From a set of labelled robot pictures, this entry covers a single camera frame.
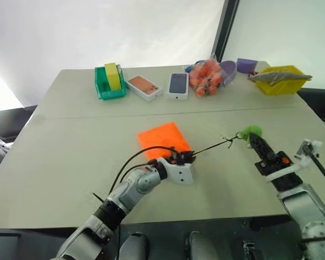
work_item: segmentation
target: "white backdrop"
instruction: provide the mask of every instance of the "white backdrop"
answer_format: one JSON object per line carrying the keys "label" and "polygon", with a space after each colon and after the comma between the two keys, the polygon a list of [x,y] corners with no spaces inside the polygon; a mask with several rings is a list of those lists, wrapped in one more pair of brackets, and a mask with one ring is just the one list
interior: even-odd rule
{"label": "white backdrop", "polygon": [[223,4],[0,0],[0,76],[29,106],[41,100],[61,69],[193,63],[211,54]]}
{"label": "white backdrop", "polygon": [[325,89],[325,0],[241,0],[223,60],[295,65]]}

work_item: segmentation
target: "plastic bag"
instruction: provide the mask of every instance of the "plastic bag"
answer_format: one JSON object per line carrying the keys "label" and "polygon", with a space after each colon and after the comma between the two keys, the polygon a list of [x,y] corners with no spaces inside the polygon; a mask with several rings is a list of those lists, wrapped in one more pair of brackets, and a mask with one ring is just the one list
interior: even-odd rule
{"label": "plastic bag", "polygon": [[222,85],[226,72],[212,56],[205,61],[198,61],[185,69],[189,72],[189,86],[198,96],[215,95]]}

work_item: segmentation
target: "table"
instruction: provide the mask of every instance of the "table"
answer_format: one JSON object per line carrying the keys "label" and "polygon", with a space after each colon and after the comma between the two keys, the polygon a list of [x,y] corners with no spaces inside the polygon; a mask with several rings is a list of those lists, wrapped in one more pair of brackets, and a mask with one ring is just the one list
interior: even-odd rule
{"label": "table", "polygon": [[[124,72],[149,78],[178,69]],[[162,84],[165,76],[154,81]],[[318,139],[324,142],[320,161],[325,167],[325,125],[304,101],[298,95],[265,96],[245,80],[238,74],[233,85],[203,99],[191,92],[186,101],[163,96],[146,103],[128,91],[108,102],[97,100],[90,70],[62,71],[0,166],[0,228],[79,226],[99,206],[92,192],[105,197],[121,165],[140,149],[136,134],[169,121],[194,150],[232,137],[249,124],[262,126],[271,147],[291,157],[302,139]],[[142,155],[132,163],[144,161]],[[240,140],[230,149],[202,153],[193,164],[194,185],[164,181],[124,223],[285,213],[273,186],[256,170],[258,161]],[[317,168],[310,166],[301,177],[325,203],[325,180]]]}

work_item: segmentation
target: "yellow bin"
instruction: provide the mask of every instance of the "yellow bin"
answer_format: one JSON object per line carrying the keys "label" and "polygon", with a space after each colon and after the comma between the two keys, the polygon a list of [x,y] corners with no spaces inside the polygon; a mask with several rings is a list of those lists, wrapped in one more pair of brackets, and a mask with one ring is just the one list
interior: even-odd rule
{"label": "yellow bin", "polygon": [[[293,65],[268,67],[265,68],[263,71],[260,71],[260,73],[280,72],[280,71],[303,74],[298,68],[296,68]],[[303,84],[306,81],[307,81],[306,79],[282,80],[282,81],[278,81],[273,86],[271,86],[268,82],[263,82],[263,81],[256,81],[256,83],[266,95],[281,95],[281,94],[295,94],[297,91],[299,91],[302,88]]]}

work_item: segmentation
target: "green toy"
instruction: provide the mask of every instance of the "green toy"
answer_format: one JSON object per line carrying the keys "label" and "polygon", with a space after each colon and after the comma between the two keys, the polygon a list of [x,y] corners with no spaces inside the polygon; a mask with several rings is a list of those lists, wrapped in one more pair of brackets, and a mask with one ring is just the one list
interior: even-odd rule
{"label": "green toy", "polygon": [[261,137],[262,136],[262,129],[259,126],[251,125],[251,126],[246,127],[243,131],[241,131],[239,133],[239,136],[243,140],[247,141],[248,145],[250,144],[249,133],[257,134],[257,135],[259,135]]}

